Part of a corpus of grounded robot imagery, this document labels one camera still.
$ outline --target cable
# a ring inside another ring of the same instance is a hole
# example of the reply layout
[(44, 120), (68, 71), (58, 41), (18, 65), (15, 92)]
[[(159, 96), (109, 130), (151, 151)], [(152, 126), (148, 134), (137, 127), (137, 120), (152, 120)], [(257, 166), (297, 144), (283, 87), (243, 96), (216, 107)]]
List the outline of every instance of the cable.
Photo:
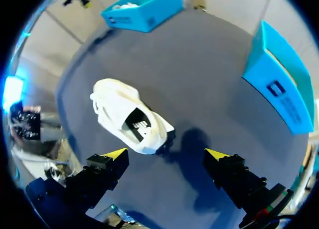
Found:
[(290, 215), (290, 214), (287, 214), (287, 215), (280, 215), (280, 216), (277, 216), (275, 218), (272, 218), (270, 219), (270, 223), (277, 223), (278, 221), (280, 221), (281, 219), (289, 219), (291, 220), (292, 218), (294, 218), (295, 215)]
[(73, 168), (72, 172), (66, 176), (66, 178), (71, 177), (75, 173), (75, 165), (71, 162), (61, 162), (61, 161), (56, 161), (52, 159), (43, 159), (43, 160), (35, 160), (35, 159), (28, 159), (28, 158), (23, 158), (21, 157), (21, 153), (17, 151), (14, 147), (11, 150), (13, 156), (17, 156), (20, 160), (27, 161), (27, 162), (33, 162), (33, 163), (54, 163), (56, 165), (68, 165), (69, 167)]
[(245, 225), (241, 229), (254, 228), (254, 226), (257, 226), (259, 224), (270, 225), (272, 223), (279, 222), (281, 219), (290, 219), (291, 220), (294, 216), (295, 215), (280, 215), (280, 216), (276, 216), (274, 218), (260, 219), (260, 220), (256, 220), (256, 221), (252, 221), (252, 222), (248, 223), (247, 225)]

